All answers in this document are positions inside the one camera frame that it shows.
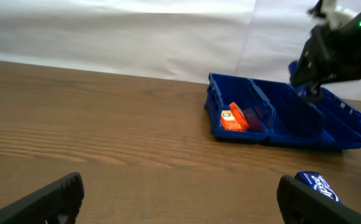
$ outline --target white fabric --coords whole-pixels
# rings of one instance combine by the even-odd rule
[[[288,82],[317,0],[0,1],[0,60],[207,83]],[[339,4],[361,11],[361,1]],[[326,85],[361,100],[361,81]]]

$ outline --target blue and white package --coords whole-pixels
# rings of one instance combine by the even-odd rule
[[[294,178],[310,186],[314,190],[317,190],[321,194],[331,198],[332,200],[341,203],[339,197],[335,194],[327,181],[324,180],[324,178],[319,173],[311,171],[300,171],[295,175]]]

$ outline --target wooden table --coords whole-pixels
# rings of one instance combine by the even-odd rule
[[[282,223],[280,177],[314,170],[361,213],[361,149],[217,142],[206,87],[0,62],[0,208],[78,171],[77,223]]]

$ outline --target orange and white package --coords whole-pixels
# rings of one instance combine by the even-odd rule
[[[237,122],[241,125],[241,127],[245,130],[247,130],[248,128],[250,128],[250,124],[248,124],[247,119],[244,117],[243,112],[241,111],[241,109],[237,106],[237,104],[235,102],[230,103],[229,105],[230,110],[233,113],[233,116],[236,118]]]
[[[238,123],[236,118],[233,116],[232,111],[223,110],[220,115],[220,123],[222,127],[229,131],[245,131],[245,129]]]

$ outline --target blue plastic tray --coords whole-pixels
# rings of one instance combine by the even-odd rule
[[[218,140],[242,140],[287,147],[361,148],[361,113],[329,90],[319,103],[305,103],[286,83],[211,73],[207,102],[211,133]],[[250,129],[222,129],[220,113],[235,102]]]

